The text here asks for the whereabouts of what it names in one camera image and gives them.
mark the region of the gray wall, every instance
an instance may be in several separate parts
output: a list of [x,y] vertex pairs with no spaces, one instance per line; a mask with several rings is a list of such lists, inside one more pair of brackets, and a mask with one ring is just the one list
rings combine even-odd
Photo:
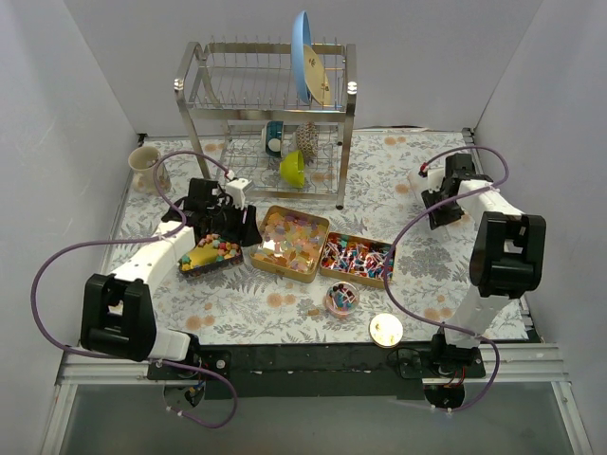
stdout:
[[607,452],[606,22],[604,1],[544,1],[477,130],[510,163],[504,194],[546,218],[543,281],[529,304],[562,348],[595,453]]
[[[38,453],[61,352],[38,333],[29,286],[63,246],[107,238],[136,136],[61,0],[0,0],[0,453]],[[42,316],[78,340],[101,249],[52,267]]]
[[315,41],[357,45],[356,126],[474,126],[541,0],[65,3],[135,130],[184,136],[173,78],[185,45],[213,34],[289,42],[301,9]]

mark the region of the gray floor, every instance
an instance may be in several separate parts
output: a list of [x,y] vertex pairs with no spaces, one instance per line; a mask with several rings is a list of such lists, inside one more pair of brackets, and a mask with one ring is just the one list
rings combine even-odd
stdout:
[[[477,393],[481,384],[470,384]],[[226,415],[228,402],[194,412]],[[497,384],[453,416],[399,406],[385,397],[256,398],[234,420],[201,428],[168,412],[160,386],[80,386],[63,454],[570,454],[549,383]]]

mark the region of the floral tablecloth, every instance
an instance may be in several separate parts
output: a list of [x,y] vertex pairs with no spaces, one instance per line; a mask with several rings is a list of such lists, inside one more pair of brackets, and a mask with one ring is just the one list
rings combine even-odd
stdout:
[[[219,157],[223,140],[206,139],[207,154]],[[191,149],[189,140],[151,140],[163,154]],[[409,188],[407,174],[428,157],[464,145],[461,134],[360,132],[353,146],[345,208],[333,203],[289,199],[252,200],[258,222],[267,209],[281,205],[320,215],[331,230],[392,242],[422,207]],[[166,161],[176,199],[187,193],[191,177],[200,176],[192,156]],[[120,238],[150,235],[166,211],[159,197],[130,191],[121,222]],[[448,226],[440,239],[427,222],[418,223],[396,251],[395,295],[426,318],[449,318],[469,287],[468,263],[475,238],[474,222],[465,215]],[[125,262],[138,246],[117,247],[111,267]],[[258,270],[247,260],[233,269],[199,281],[185,281],[175,268],[154,295],[156,319],[166,327],[196,334],[205,344],[270,344],[369,341],[368,324],[378,313],[394,313],[404,325],[404,339],[428,340],[436,328],[406,317],[393,307],[383,290],[359,286],[360,305],[347,319],[338,320],[322,309],[322,296],[333,279],[317,275],[310,284]],[[526,338],[517,301],[493,321],[487,336]]]

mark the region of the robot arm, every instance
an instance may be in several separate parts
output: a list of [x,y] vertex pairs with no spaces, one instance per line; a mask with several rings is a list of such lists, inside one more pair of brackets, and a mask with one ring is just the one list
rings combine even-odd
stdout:
[[[426,207],[491,185],[488,176],[476,173],[468,154],[447,157],[444,168],[413,171],[409,180]],[[464,210],[478,227],[469,265],[471,285],[448,324],[481,335],[511,300],[540,283],[545,220],[522,213],[491,188],[432,212],[431,229],[459,220]],[[477,338],[461,332],[441,329],[439,335],[444,340],[434,343],[436,356],[444,360],[463,360],[479,345]]]
[[[255,223],[255,207],[246,205],[247,179],[230,181],[225,193],[217,182],[192,179],[184,198],[186,226],[177,234],[142,247],[109,275],[93,275],[84,288],[81,344],[121,358],[147,358],[192,363],[189,356],[197,338],[156,326],[152,296],[178,260],[191,251],[211,229],[233,238],[242,246],[261,242]],[[180,226],[181,216],[169,210],[155,236],[162,237]]]

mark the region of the dish rack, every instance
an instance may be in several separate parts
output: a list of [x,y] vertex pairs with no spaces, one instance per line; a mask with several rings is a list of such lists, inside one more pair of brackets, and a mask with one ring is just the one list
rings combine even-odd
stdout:
[[[188,43],[175,77],[175,97],[195,151],[202,153],[194,121],[221,122],[226,138],[221,161],[236,175],[253,181],[249,195],[334,201],[343,209],[357,99],[356,47],[336,40],[312,48],[322,58],[332,85],[330,105],[300,100],[291,71],[291,44],[269,40],[212,39],[204,48]],[[283,181],[281,159],[265,152],[261,131],[270,120],[285,125],[284,151],[295,150],[294,132],[300,124],[316,125],[318,155],[305,168],[303,188]],[[212,178],[207,162],[197,159],[204,177]]]

